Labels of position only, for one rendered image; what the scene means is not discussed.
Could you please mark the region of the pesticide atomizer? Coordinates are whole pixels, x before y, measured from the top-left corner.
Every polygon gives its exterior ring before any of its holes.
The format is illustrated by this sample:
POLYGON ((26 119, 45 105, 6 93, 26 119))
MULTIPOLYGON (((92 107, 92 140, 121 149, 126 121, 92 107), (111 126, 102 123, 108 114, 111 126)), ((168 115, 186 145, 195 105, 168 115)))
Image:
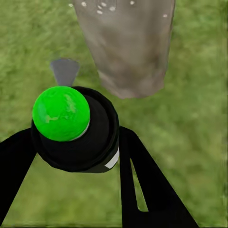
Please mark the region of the pesticide atomizer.
POLYGON ((35 101, 31 138, 35 150, 50 166, 81 173, 111 170, 120 154, 118 113, 98 91, 72 87, 80 69, 68 57, 50 63, 58 86, 35 101))

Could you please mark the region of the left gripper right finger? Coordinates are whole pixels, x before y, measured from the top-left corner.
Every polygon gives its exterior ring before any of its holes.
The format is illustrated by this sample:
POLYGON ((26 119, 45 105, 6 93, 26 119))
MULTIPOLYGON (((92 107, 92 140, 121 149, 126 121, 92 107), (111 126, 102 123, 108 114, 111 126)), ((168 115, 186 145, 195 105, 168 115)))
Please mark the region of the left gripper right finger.
POLYGON ((137 134, 119 128, 122 228, 199 228, 137 134), (149 212, 138 210, 130 158, 149 212))

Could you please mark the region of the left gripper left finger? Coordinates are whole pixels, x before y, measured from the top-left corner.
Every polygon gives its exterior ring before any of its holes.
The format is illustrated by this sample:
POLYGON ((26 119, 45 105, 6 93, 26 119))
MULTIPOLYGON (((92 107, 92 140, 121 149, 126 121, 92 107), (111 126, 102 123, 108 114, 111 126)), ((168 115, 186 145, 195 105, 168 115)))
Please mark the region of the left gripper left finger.
POLYGON ((36 153, 31 128, 0 142, 0 225, 4 221, 36 153))

